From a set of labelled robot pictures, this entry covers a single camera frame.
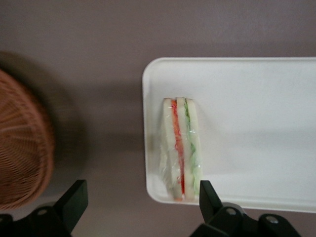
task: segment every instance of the plastic tray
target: plastic tray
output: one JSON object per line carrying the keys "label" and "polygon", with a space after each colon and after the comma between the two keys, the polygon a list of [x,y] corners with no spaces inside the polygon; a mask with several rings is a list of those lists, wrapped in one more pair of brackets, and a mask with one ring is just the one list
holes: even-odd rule
{"label": "plastic tray", "polygon": [[195,101],[203,179],[244,208],[316,212],[316,58],[160,58],[143,74],[148,194],[176,202],[158,173],[164,97]]}

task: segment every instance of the sandwich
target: sandwich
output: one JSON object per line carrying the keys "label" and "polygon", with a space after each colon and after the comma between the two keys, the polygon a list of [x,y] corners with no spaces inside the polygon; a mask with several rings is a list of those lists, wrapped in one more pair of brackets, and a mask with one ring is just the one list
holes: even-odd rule
{"label": "sandwich", "polygon": [[160,137],[160,171],[175,200],[194,200],[201,179],[198,119],[192,99],[165,98]]}

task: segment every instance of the brown basket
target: brown basket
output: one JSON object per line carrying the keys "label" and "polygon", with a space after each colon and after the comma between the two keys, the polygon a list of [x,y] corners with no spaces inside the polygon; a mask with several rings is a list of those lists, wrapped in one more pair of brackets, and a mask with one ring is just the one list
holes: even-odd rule
{"label": "brown basket", "polygon": [[53,172],[54,135],[36,98],[0,70],[0,209],[35,200]]}

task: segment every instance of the gray surface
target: gray surface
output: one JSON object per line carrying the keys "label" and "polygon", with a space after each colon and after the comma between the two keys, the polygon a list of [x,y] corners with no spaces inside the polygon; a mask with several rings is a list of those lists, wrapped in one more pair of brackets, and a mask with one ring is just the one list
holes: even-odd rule
{"label": "gray surface", "polygon": [[[316,56],[313,1],[0,0],[0,9],[0,51],[54,78],[87,125],[88,156],[80,166],[61,162],[41,199],[62,193],[56,180],[88,180],[75,237],[184,237],[202,222],[197,206],[160,204],[146,193],[141,77],[150,61]],[[281,214],[302,236],[315,235],[315,214]]]}

